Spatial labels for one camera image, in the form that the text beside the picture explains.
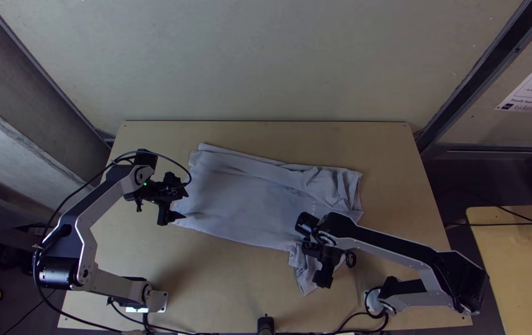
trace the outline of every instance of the wire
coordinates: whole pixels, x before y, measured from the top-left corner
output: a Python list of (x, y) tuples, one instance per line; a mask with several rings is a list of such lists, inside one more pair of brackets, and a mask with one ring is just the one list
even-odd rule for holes
[[(55, 292), (56, 292), (56, 290), (53, 290), (52, 292), (50, 292), (50, 294), (47, 295), (47, 299), (48, 299), (51, 295), (53, 295), (53, 293), (55, 293)], [(22, 316), (22, 318), (21, 318), (18, 322), (14, 323), (13, 326), (9, 327), (9, 329), (7, 329), (7, 330), (5, 331), (5, 333), (3, 333), (2, 335), (6, 335), (6, 334), (9, 333), (12, 329), (14, 329), (15, 327), (17, 327), (17, 325), (20, 324), (23, 320), (25, 320), (25, 319), (28, 317), (28, 315), (30, 315), (33, 311), (36, 310), (36, 308), (38, 308), (40, 305), (42, 305), (43, 302), (44, 302), (44, 301), (41, 300), (41, 301), (38, 303), (38, 305), (34, 306), (30, 311), (28, 311), (28, 313), (26, 313), (24, 316)]]
[[(531, 224), (531, 225), (532, 225), (532, 219), (531, 219), (531, 218), (528, 218), (528, 217), (526, 217), (526, 216), (524, 216), (524, 215), (522, 215), (522, 214), (519, 214), (519, 213), (517, 213), (517, 212), (511, 211), (511, 210), (505, 208), (504, 206), (497, 205), (497, 204), (494, 203), (493, 201), (491, 201), (491, 200), (485, 198), (484, 196), (482, 196), (482, 195), (480, 195), (480, 194), (478, 194), (478, 193), (476, 193), (476, 192), (473, 192), (473, 191), (471, 191), (471, 190), (469, 190), (469, 189), (462, 188), (462, 187), (460, 187), (460, 188), (446, 189), (446, 190), (444, 190), (443, 192), (440, 192), (440, 194), (439, 194), (436, 198), (440, 197), (440, 195), (444, 195), (444, 194), (446, 194), (446, 193), (449, 193), (449, 192), (451, 192), (451, 191), (455, 191), (455, 190), (456, 190), (456, 191), (460, 191), (460, 192), (464, 192), (464, 193), (471, 194), (471, 195), (477, 197), (478, 199), (481, 199), (481, 200), (483, 200), (484, 202), (487, 202), (487, 203), (490, 204), (491, 206), (497, 207), (497, 208), (503, 210), (504, 212), (510, 213), (510, 214), (512, 214), (512, 215), (514, 215), (514, 216), (517, 216), (517, 217), (519, 217), (519, 218), (523, 218), (523, 219), (525, 219), (525, 220), (531, 222), (531, 223), (526, 223), (526, 222), (523, 222), (523, 223), (504, 223), (503, 225), (528, 225), (528, 224)], [(462, 224), (462, 223), (455, 223), (454, 225), (471, 225), (471, 224), (470, 224), (470, 223), (465, 223), (465, 224)], [(481, 224), (473, 224), (473, 225), (493, 225), (493, 224), (484, 224), (484, 223), (481, 223)]]
[(177, 333), (177, 334), (185, 334), (185, 335), (195, 335), (195, 334), (203, 334), (203, 333), (188, 333), (188, 332), (185, 332), (185, 331), (180, 331), (180, 330), (176, 330), (176, 329), (171, 329), (171, 328), (166, 328), (166, 327), (159, 327), (159, 326), (155, 326), (154, 324), (150, 324), (149, 321), (148, 321), (148, 313), (144, 313), (143, 314), (143, 318), (142, 320), (143, 321), (138, 321), (136, 319), (133, 319), (133, 318), (130, 318), (128, 317), (127, 315), (123, 314), (123, 312), (121, 312), (116, 306), (115, 306), (115, 301), (113, 300), (110, 300), (109, 304), (112, 306), (112, 309), (115, 310), (115, 312), (117, 312), (120, 316), (122, 316), (123, 318), (131, 321), (131, 322), (135, 322), (137, 324), (142, 324), (144, 325), (144, 327), (146, 327), (146, 331), (148, 331), (149, 333), (152, 333), (152, 331), (148, 328), (156, 328), (156, 329), (161, 329), (161, 330), (165, 330), (165, 331), (170, 331), (172, 333)]
[(64, 312), (64, 311), (60, 310), (55, 305), (50, 303), (50, 301), (48, 301), (48, 299), (42, 293), (42, 289), (40, 288), (40, 282), (38, 281), (38, 277), (36, 276), (36, 273), (38, 272), (39, 259), (40, 259), (40, 249), (36, 249), (36, 251), (34, 251), (34, 261), (32, 262), (33, 263), (32, 270), (34, 272), (34, 276), (33, 276), (34, 277), (34, 284), (36, 286), (36, 289), (38, 290), (38, 294), (40, 295), (42, 300), (48, 305), (48, 307), (50, 307), (51, 310), (53, 310), (53, 311), (55, 311), (55, 312), (57, 312), (57, 313), (59, 313), (59, 314), (61, 314), (63, 316), (66, 316), (68, 318), (71, 318), (71, 319), (73, 319), (75, 321), (87, 324), (87, 325), (92, 326), (92, 327), (101, 328), (101, 329), (112, 331), (112, 332), (119, 333), (119, 334), (122, 333), (122, 331), (120, 331), (118, 329), (107, 327), (107, 326), (103, 326), (101, 324), (97, 324), (97, 323), (93, 323), (93, 322), (90, 322), (90, 321), (86, 321), (84, 319), (80, 319), (77, 316), (73, 316), (73, 315), (71, 315), (71, 314), (69, 314), (67, 312)]
[[(365, 311), (364, 312), (357, 312), (357, 313), (353, 313), (351, 315), (349, 315), (341, 324), (340, 326), (335, 330), (333, 331), (332, 333), (326, 333), (326, 334), (323, 334), (323, 335), (337, 335), (337, 334), (344, 334), (344, 333), (360, 333), (360, 334), (373, 334), (373, 333), (377, 333), (377, 332), (383, 332), (383, 330), (385, 329), (385, 327), (388, 325), (388, 322), (390, 320), (390, 316), (388, 315), (388, 312), (386, 311), (386, 307), (384, 307), (378, 314), (372, 314), (370, 311), (369, 311), (369, 306), (367, 306), (367, 297), (369, 296), (369, 294), (372, 292), (372, 291), (375, 291), (375, 290), (380, 290), (381, 287), (378, 286), (378, 287), (374, 287), (372, 289), (370, 289), (369, 291), (367, 291), (367, 293), (365, 293), (365, 297), (364, 297), (364, 300), (365, 300)], [(379, 326), (377, 329), (373, 329), (373, 330), (366, 330), (366, 329), (344, 329), (344, 327), (346, 326), (346, 324), (348, 323), (348, 321), (350, 321), (352, 318), (354, 318), (355, 316), (357, 315), (367, 315), (368, 317), (372, 318), (372, 319), (381, 319), (383, 318), (384, 319), (384, 322), (382, 323), (381, 326)]]
[(102, 169), (102, 171), (100, 171), (99, 173), (97, 173), (94, 177), (92, 177), (92, 179), (90, 179), (89, 181), (87, 181), (87, 183), (83, 184), (82, 186), (80, 186), (78, 189), (76, 189), (75, 191), (73, 191), (73, 193), (71, 193), (70, 195), (67, 196), (67, 198), (65, 198), (60, 204), (59, 206), (55, 209), (55, 211), (52, 213), (52, 215), (50, 216), (50, 218), (48, 219), (47, 221), (47, 225), (46, 227), (44, 228), (44, 231), (42, 232), (42, 236), (40, 237), (40, 245), (42, 245), (42, 241), (44, 240), (44, 237), (46, 237), (47, 235), (47, 232), (48, 232), (48, 229), (50, 228), (50, 225), (53, 223), (53, 220), (55, 219), (55, 216), (57, 214), (59, 214), (59, 211), (61, 210), (61, 207), (63, 207), (65, 205), (65, 203), (67, 203), (67, 201), (69, 201), (69, 199), (71, 199), (74, 195), (76, 195), (77, 193), (79, 193), (81, 190), (85, 189), (89, 184), (92, 183), (92, 181), (95, 181), (96, 178), (100, 177), (104, 171), (106, 171), (108, 168), (110, 168), (111, 166), (113, 165), (116, 165), (117, 163), (115, 162), (111, 162), (109, 163), (104, 169)]
[(122, 157), (125, 156), (126, 154), (133, 154), (133, 153), (153, 154), (154, 156), (156, 156), (156, 157), (160, 157), (160, 158), (164, 158), (164, 159), (166, 159), (167, 161), (169, 161), (169, 162), (171, 162), (171, 163), (177, 165), (177, 166), (180, 167), (181, 169), (183, 169), (183, 171), (185, 171), (185, 173), (186, 173), (187, 176), (189, 177), (189, 180), (186, 181), (186, 182), (184, 182), (184, 183), (182, 183), (181, 185), (179, 185), (179, 186), (177, 186), (177, 187), (173, 187), (172, 189), (180, 189), (180, 188), (182, 188), (182, 187), (185, 187), (185, 186), (189, 185), (189, 183), (191, 183), (191, 179), (192, 179), (192, 177), (191, 177), (191, 173), (189, 173), (189, 171), (188, 171), (183, 165), (179, 164), (179, 163), (178, 163), (177, 161), (175, 161), (174, 159), (169, 158), (169, 157), (167, 157), (167, 156), (165, 156), (165, 155), (163, 155), (163, 154), (153, 153), (153, 152), (151, 152), (151, 151), (133, 150), (133, 151), (128, 151), (128, 152), (126, 152), (126, 153), (122, 153), (122, 154), (118, 155), (117, 158), (114, 159), (114, 161), (120, 161), (120, 160), (122, 159)]
[(454, 226), (532, 226), (532, 222), (522, 223), (448, 223)]

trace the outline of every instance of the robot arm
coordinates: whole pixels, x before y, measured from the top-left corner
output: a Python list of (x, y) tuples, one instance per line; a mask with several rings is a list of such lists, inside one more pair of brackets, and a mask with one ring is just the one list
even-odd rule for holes
[(111, 167), (106, 180), (65, 212), (44, 239), (44, 249), (35, 266), (42, 287), (105, 295), (128, 307), (127, 311), (166, 311), (166, 292), (154, 290), (144, 278), (119, 277), (100, 270), (95, 262), (97, 244), (91, 227), (121, 197), (135, 201), (138, 212), (142, 200), (157, 204), (159, 225), (184, 218), (169, 210), (169, 206), (172, 201), (187, 197), (185, 184), (171, 172), (163, 182), (151, 181), (157, 157), (141, 151), (133, 164)]
[[(65, 212), (44, 239), (34, 258), (34, 276), (41, 286), (112, 297), (127, 311), (166, 311), (167, 292), (154, 290), (144, 278), (120, 277), (101, 270), (95, 262), (97, 244), (91, 227), (121, 197), (135, 201), (138, 212), (142, 200), (158, 205), (159, 225), (184, 218), (169, 208), (172, 201), (188, 196), (186, 184), (171, 172), (162, 182), (150, 180), (157, 157), (149, 151), (137, 152), (133, 164), (112, 166), (106, 180)], [(373, 310), (385, 307), (396, 313), (408, 306), (446, 305), (463, 314), (479, 312), (489, 277), (458, 252), (438, 252), (359, 227), (337, 213), (329, 213), (322, 220), (303, 213), (295, 229), (305, 236), (303, 252), (322, 263), (313, 277), (320, 287), (331, 286), (334, 268), (343, 254), (354, 257), (350, 250), (360, 249), (412, 267), (420, 274), (420, 279), (406, 282), (388, 277), (380, 290), (367, 294), (372, 300), (367, 305)]]
[[(416, 269), (420, 276), (406, 282), (386, 278), (381, 289), (367, 295), (366, 303), (374, 311), (385, 307), (396, 313), (408, 306), (445, 305), (465, 315), (479, 313), (489, 276), (457, 251), (435, 251), (360, 227), (337, 213), (329, 213), (321, 220), (302, 213), (295, 230), (305, 236), (304, 254), (322, 263), (322, 269), (313, 277), (319, 287), (330, 288), (332, 273), (341, 256), (355, 257), (350, 249), (359, 249)], [(354, 260), (347, 264), (354, 265)]]

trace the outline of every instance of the metal frame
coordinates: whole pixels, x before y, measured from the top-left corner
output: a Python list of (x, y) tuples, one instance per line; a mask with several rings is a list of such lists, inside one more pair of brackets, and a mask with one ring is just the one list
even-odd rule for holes
[(503, 73), (531, 40), (532, 0), (526, 0), (423, 129), (416, 140), (417, 148), (422, 156), (428, 155), (428, 151), (433, 150), (432, 147), (439, 138)]

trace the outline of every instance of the gray shirt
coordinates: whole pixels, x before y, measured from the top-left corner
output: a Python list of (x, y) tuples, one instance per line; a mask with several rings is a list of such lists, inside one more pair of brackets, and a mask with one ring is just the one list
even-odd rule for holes
[(301, 252), (294, 226), (301, 212), (321, 218), (329, 212), (357, 222), (361, 173), (342, 167), (286, 164), (207, 144), (189, 158), (189, 198), (173, 203), (187, 216), (174, 223), (210, 235), (289, 252), (289, 265), (301, 293), (312, 282), (318, 262)]

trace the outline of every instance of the wooden tabletop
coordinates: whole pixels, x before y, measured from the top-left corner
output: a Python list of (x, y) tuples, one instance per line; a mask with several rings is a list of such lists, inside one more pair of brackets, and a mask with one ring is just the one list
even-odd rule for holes
[[(384, 122), (124, 122), (111, 158), (138, 148), (186, 164), (199, 143), (208, 143), (288, 163), (340, 166), (363, 173), (364, 215), (360, 225), (449, 250), (448, 239), (419, 157), (405, 123)], [(159, 160), (153, 179), (166, 171), (184, 177)], [(115, 204), (92, 228), (101, 269), (145, 277), (169, 292), (166, 313), (150, 322), (186, 331), (254, 333), (267, 313), (279, 332), (332, 331), (352, 312), (363, 310), (361, 292), (388, 275), (402, 280), (416, 272), (358, 254), (357, 266), (341, 266), (332, 288), (306, 297), (299, 291), (288, 253), (216, 238), (175, 225), (157, 226), (150, 204)], [(68, 292), (64, 310), (118, 329), (138, 329), (122, 319), (106, 298)], [(391, 318), (388, 329), (470, 325), (447, 307), (413, 307)], [(375, 328), (378, 321), (357, 317), (348, 326)], [(60, 318), (59, 327), (88, 328)]]
[[(508, 209), (532, 218), (532, 206)], [(471, 224), (528, 222), (497, 207), (471, 207)], [(508, 335), (532, 335), (532, 226), (472, 227)]]

